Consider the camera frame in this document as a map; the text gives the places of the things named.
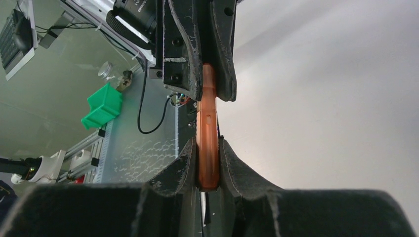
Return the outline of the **glass jar metal lid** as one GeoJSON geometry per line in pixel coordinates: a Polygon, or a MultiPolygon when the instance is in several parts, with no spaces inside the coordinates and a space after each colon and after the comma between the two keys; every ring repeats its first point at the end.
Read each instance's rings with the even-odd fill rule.
{"type": "Polygon", "coordinates": [[[133,72],[106,61],[99,69],[98,76],[112,88],[122,92],[132,84],[133,72]]]}

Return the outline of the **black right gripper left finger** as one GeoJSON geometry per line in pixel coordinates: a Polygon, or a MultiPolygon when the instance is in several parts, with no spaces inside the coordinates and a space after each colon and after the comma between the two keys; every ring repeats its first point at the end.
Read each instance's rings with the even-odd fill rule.
{"type": "Polygon", "coordinates": [[[195,139],[145,183],[37,185],[2,223],[3,237],[179,237],[194,188],[195,139]]]}

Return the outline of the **green plastic bin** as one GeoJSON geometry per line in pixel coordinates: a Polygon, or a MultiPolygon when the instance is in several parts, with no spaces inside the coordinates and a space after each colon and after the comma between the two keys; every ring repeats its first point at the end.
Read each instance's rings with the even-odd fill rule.
{"type": "Polygon", "coordinates": [[[81,119],[81,123],[86,130],[89,130],[100,128],[121,113],[123,95],[107,83],[89,96],[87,102],[90,110],[81,119]]]}

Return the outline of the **orange translucent highlighter pen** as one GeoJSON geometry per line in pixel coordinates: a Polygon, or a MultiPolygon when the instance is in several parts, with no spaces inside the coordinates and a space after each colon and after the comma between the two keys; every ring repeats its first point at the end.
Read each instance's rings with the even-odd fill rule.
{"type": "Polygon", "coordinates": [[[197,175],[204,192],[216,190],[220,179],[216,98],[215,70],[204,64],[203,93],[197,102],[197,175]]]}

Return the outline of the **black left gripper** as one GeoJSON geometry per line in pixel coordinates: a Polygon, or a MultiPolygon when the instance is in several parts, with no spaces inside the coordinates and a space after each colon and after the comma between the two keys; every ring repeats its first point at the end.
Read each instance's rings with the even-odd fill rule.
{"type": "MultiPolygon", "coordinates": [[[[237,79],[233,62],[235,0],[213,0],[209,4],[215,42],[217,95],[236,101],[237,79]]],[[[195,0],[159,0],[163,83],[168,89],[195,101],[202,98],[203,64],[195,0]]]]}

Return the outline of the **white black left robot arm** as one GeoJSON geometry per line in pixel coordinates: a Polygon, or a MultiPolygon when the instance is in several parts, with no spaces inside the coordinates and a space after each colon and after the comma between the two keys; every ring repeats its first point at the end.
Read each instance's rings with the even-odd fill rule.
{"type": "Polygon", "coordinates": [[[149,77],[199,101],[203,66],[217,96],[235,101],[235,0],[66,0],[64,5],[151,64],[149,77]]]}

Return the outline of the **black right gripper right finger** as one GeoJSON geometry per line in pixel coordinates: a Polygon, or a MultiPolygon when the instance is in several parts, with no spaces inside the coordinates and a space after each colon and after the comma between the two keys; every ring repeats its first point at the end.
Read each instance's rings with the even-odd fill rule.
{"type": "Polygon", "coordinates": [[[380,190],[286,190],[221,139],[221,236],[413,237],[400,205],[380,190]]]}

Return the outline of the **black keyboard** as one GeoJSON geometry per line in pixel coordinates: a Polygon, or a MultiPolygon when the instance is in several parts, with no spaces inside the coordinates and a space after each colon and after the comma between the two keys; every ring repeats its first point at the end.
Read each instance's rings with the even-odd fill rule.
{"type": "Polygon", "coordinates": [[[34,56],[38,47],[33,2],[18,0],[0,32],[0,59],[10,80],[34,56]]]}

